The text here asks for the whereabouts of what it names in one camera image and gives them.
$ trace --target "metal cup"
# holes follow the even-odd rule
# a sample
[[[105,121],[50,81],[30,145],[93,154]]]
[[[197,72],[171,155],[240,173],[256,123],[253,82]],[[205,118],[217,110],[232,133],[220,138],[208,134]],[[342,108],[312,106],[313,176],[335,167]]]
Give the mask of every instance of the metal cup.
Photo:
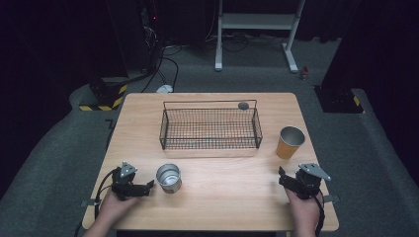
[[[295,126],[286,126],[281,130],[277,155],[283,159],[290,159],[305,142],[304,133]]]
[[[166,194],[175,194],[182,186],[181,171],[175,164],[160,166],[156,180]]]

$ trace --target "black wire basket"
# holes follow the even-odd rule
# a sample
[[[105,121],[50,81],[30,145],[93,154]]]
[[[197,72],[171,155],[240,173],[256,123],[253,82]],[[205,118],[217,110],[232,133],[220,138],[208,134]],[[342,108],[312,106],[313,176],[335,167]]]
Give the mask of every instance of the black wire basket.
[[[262,130],[256,100],[164,102],[164,149],[259,148]]]

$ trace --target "white stand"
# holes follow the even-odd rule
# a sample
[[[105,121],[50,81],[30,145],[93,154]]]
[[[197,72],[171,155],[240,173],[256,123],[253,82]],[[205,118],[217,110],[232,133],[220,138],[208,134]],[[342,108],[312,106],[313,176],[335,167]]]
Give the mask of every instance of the white stand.
[[[283,43],[284,53],[292,73],[297,73],[298,68],[291,47],[293,39],[301,18],[302,8],[305,0],[300,0],[295,14],[223,14],[222,0],[219,0],[218,30],[215,51],[215,71],[222,70],[222,29],[260,29],[260,30],[289,30],[290,36],[286,43]]]

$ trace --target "paper cup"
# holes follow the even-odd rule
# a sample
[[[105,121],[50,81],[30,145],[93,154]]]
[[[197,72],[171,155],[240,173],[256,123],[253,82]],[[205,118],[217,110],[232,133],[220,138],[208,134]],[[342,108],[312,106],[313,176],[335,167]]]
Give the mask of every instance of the paper cup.
[[[290,159],[305,142],[304,133],[295,126],[286,126],[281,130],[277,155],[283,159]]]

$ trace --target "human hand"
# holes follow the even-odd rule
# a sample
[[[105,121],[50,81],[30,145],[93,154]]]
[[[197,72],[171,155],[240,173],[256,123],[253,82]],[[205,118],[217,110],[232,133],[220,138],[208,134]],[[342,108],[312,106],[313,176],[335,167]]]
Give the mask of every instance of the human hand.
[[[320,216],[320,209],[314,198],[300,199],[296,194],[285,189],[290,200],[291,212],[295,225],[296,237],[315,236],[315,228]],[[323,203],[323,195],[320,192],[317,196],[320,203]]]
[[[106,236],[112,226],[124,217],[134,205],[139,203],[139,200],[139,197],[120,200],[114,192],[108,190],[102,201],[98,217],[83,236]]]

